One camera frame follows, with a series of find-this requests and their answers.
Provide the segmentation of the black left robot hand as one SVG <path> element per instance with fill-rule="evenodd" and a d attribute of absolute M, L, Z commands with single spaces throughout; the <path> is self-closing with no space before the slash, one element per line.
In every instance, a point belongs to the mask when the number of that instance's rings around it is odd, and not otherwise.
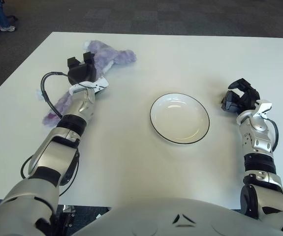
<path fill-rule="evenodd" d="M 67 59 L 68 66 L 68 80 L 71 85 L 80 82 L 95 82 L 96 81 L 96 68 L 94 65 L 95 54 L 86 52 L 83 54 L 83 62 L 80 62 L 75 57 Z"/>

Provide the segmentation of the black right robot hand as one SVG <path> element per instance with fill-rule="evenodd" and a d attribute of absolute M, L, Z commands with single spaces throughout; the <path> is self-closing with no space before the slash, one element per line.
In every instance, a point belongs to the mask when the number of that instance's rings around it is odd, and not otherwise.
<path fill-rule="evenodd" d="M 254 110 L 260 95 L 244 78 L 234 81 L 221 101 L 224 111 L 240 114 L 246 110 Z"/>

